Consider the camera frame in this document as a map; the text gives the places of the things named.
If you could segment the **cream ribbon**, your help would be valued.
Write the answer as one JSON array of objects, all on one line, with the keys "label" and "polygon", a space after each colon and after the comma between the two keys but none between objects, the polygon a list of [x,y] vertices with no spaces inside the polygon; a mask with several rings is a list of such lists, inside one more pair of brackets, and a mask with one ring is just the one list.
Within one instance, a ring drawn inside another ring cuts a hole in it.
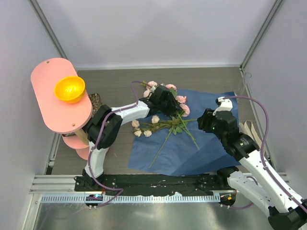
[{"label": "cream ribbon", "polygon": [[242,133],[250,136],[257,143],[257,145],[261,147],[262,141],[258,133],[256,132],[256,129],[252,121],[247,120],[244,123],[239,122],[239,129]]}]

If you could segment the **cream rose bunch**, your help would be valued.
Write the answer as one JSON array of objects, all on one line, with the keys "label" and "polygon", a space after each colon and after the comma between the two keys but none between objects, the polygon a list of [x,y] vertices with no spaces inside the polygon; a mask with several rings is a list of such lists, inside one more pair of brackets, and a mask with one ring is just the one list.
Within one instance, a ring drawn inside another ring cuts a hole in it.
[{"label": "cream rose bunch", "polygon": [[176,135],[177,133],[188,132],[189,122],[194,122],[196,119],[183,119],[182,116],[172,116],[166,120],[161,120],[159,116],[154,115],[150,122],[142,122],[139,120],[133,120],[131,125],[133,127],[133,133],[135,136],[150,137],[153,133],[156,133],[162,129],[167,129],[170,134]]}]

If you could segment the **blue wrapping paper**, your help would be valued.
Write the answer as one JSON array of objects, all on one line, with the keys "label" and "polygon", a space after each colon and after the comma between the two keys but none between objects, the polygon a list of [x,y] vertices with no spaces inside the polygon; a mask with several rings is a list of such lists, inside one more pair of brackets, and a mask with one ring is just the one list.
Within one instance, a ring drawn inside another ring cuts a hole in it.
[{"label": "blue wrapping paper", "polygon": [[234,96],[234,92],[220,94],[179,89],[187,97],[190,114],[187,125],[190,134],[169,133],[164,128],[150,137],[134,139],[128,167],[169,176],[196,175],[221,168],[238,166],[239,163],[226,153],[218,138],[198,129],[197,118],[205,109],[216,109],[219,97]]}]

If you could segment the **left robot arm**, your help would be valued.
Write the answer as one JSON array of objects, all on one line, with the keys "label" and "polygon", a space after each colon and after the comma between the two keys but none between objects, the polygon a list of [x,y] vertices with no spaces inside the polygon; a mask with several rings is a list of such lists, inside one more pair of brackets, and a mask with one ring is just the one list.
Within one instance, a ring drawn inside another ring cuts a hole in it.
[{"label": "left robot arm", "polygon": [[109,147],[117,138],[122,125],[137,119],[143,119],[163,113],[174,116],[183,112],[176,97],[165,86],[154,86],[149,96],[122,107],[102,105],[95,116],[83,127],[88,135],[89,156],[83,170],[85,185],[91,191],[101,188],[101,175],[104,173],[104,161]]}]

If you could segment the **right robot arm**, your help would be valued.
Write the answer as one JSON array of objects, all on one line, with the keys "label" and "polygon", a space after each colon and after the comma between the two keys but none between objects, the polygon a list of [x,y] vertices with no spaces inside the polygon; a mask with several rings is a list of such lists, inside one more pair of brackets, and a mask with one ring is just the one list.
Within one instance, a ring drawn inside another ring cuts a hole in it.
[{"label": "right robot arm", "polygon": [[257,180],[254,183],[238,168],[228,167],[218,171],[216,182],[220,188],[241,192],[266,215],[275,230],[297,230],[306,224],[307,201],[261,157],[257,143],[239,131],[230,111],[206,109],[197,121],[200,130],[215,134],[224,150]]}]

